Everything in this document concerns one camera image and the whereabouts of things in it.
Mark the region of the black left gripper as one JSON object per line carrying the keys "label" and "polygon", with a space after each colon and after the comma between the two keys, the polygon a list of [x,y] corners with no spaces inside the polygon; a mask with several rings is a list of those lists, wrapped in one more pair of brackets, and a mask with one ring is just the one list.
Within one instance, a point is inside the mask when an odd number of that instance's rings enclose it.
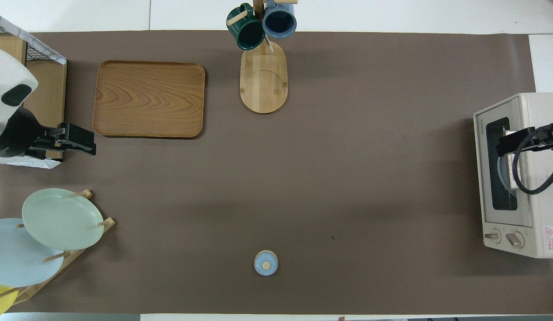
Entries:
{"label": "black left gripper", "polygon": [[[26,150],[26,156],[39,160],[64,160],[64,149],[83,152],[89,155],[97,154],[94,133],[71,123],[60,123],[56,128],[42,126],[43,133],[32,142]],[[57,146],[58,139],[62,146]]]}

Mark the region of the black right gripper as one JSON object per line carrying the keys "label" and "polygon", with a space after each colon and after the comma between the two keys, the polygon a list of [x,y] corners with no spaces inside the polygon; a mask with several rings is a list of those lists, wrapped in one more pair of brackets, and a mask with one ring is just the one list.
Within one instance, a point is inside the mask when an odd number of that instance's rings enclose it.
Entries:
{"label": "black right gripper", "polygon": [[521,149],[523,152],[541,152],[543,150],[553,150],[553,123],[541,126],[537,129],[524,128],[516,132],[504,132],[504,136],[498,139],[497,154],[505,156],[513,154],[521,142],[536,131],[537,133]]}

